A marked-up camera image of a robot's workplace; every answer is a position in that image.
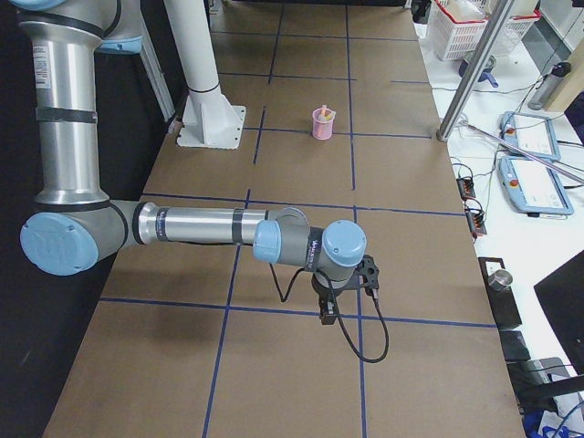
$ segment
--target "gray metal device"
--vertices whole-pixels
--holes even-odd
[[[39,213],[22,227],[20,240],[40,269],[75,275],[122,248],[151,242],[250,245],[259,260],[312,273],[319,296],[333,294],[327,306],[342,290],[354,288],[349,282],[365,271],[375,274],[366,290],[377,294],[379,270],[365,255],[363,230],[352,222],[322,229],[309,226],[295,208],[178,208],[111,200],[99,186],[93,53],[140,51],[140,1],[11,2],[20,8],[19,24],[33,43],[44,189],[36,197]],[[175,14],[179,5],[186,3],[173,4]]]

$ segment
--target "basket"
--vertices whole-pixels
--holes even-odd
[[[486,0],[471,1],[481,10],[486,3]],[[462,59],[466,52],[475,50],[487,22],[486,19],[457,22],[445,8],[448,2],[449,0],[433,0],[428,18],[427,38],[442,61]],[[510,18],[495,42],[493,55],[509,55],[540,17],[539,11],[534,11],[532,16]]]

